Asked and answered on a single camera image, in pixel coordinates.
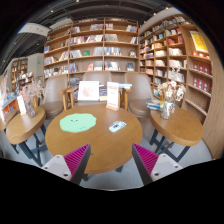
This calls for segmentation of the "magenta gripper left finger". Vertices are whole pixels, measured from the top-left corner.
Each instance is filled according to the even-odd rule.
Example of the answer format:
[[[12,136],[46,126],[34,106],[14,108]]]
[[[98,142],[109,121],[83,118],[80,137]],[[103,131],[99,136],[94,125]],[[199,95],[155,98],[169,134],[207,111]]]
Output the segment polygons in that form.
[[[65,156],[54,156],[42,169],[79,185],[90,155],[91,147],[86,144]]]

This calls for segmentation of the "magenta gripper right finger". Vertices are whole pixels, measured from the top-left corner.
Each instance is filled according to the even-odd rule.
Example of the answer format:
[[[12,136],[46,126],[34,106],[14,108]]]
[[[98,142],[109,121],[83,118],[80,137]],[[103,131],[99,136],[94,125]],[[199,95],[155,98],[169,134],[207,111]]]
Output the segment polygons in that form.
[[[132,144],[132,155],[143,185],[150,184],[182,169],[167,154],[158,155],[137,144]]]

